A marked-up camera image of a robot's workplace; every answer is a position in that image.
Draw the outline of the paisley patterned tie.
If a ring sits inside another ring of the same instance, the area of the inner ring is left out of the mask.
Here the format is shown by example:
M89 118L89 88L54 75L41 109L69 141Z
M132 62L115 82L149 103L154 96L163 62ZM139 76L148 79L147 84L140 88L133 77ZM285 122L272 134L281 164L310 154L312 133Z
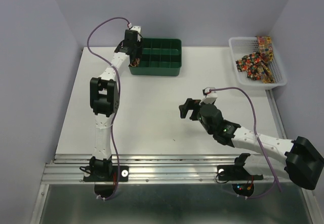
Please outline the paisley patterned tie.
M132 60L131 62L130 62L130 67L138 67L139 66L139 64L140 64L140 59L139 58L135 58L134 60Z

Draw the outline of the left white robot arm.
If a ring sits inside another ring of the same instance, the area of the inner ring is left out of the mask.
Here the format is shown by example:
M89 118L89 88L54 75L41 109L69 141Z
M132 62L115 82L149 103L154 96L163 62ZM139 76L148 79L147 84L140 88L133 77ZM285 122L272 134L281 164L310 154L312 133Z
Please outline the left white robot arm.
M119 82L123 66L139 62L142 55L141 27L125 31L114 50L111 62L98 77L90 80L90 107L95 114L95 145L89 165L81 167L85 182L112 182L118 176L112 163L111 128L119 108Z

